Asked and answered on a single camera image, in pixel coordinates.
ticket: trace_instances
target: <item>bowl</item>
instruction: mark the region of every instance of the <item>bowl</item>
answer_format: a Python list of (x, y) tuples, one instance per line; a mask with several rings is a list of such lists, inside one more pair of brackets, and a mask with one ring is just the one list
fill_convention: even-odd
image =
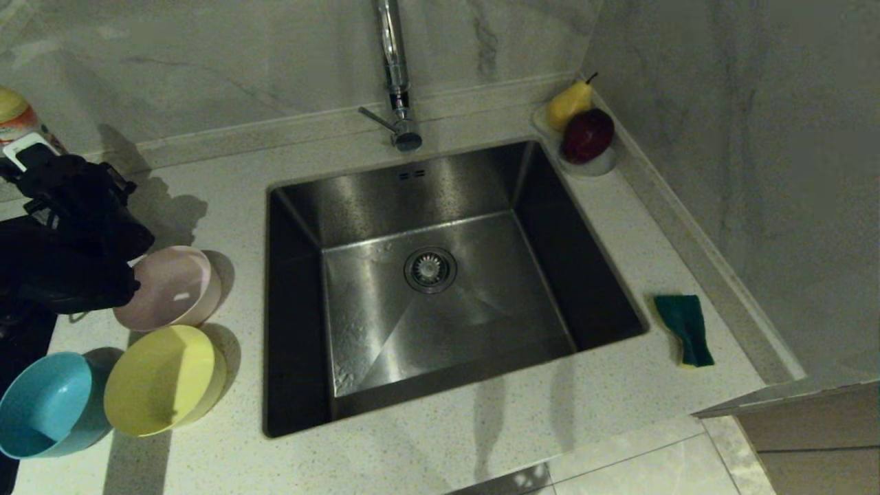
[(141, 287), (116, 320), (135, 332), (168, 325), (198, 325), (220, 301), (220, 278), (208, 257), (190, 246), (171, 246), (145, 256), (135, 265)]
[(12, 459), (60, 457), (110, 431), (104, 415), (109, 370), (75, 352), (36, 361), (0, 400), (0, 451)]
[(134, 343), (107, 380), (104, 410), (120, 432), (146, 437), (194, 422), (220, 398), (223, 353), (201, 330), (172, 325)]

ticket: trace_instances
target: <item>faucet spout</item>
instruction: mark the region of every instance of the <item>faucet spout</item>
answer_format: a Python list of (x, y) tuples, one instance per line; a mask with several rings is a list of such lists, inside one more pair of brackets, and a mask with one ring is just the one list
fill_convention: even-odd
[(363, 107), (358, 110), (387, 127), (393, 133), (392, 145), (398, 150), (417, 150), (422, 146), (422, 136), (419, 134), (419, 124), (415, 120), (415, 111), (409, 104), (407, 53), (403, 46), (397, 0), (375, 0), (375, 3), (385, 63), (386, 90), (391, 100), (395, 121), (389, 123)]

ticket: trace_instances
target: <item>marble backsplash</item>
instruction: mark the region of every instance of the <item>marble backsplash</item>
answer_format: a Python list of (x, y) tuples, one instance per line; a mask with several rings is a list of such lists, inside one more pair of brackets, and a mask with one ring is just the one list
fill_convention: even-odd
[[(416, 105), (573, 74), (601, 2), (401, 0)], [(0, 0), (0, 67), (80, 153), (385, 99), (370, 0)]]
[(880, 4), (607, 2), (582, 70), (810, 374), (876, 380)]

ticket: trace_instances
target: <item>stainless steel sink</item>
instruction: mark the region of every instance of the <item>stainless steel sink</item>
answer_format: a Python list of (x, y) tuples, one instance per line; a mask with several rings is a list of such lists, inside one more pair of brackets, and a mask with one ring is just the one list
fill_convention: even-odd
[(541, 146), (276, 188), (275, 437), (643, 333)]

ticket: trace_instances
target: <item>apple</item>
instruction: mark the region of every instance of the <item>apple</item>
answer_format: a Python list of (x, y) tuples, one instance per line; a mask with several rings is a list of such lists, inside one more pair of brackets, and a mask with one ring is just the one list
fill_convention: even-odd
[(613, 139), (614, 121), (602, 110), (593, 108), (568, 122), (560, 153), (568, 163), (583, 165), (607, 150)]

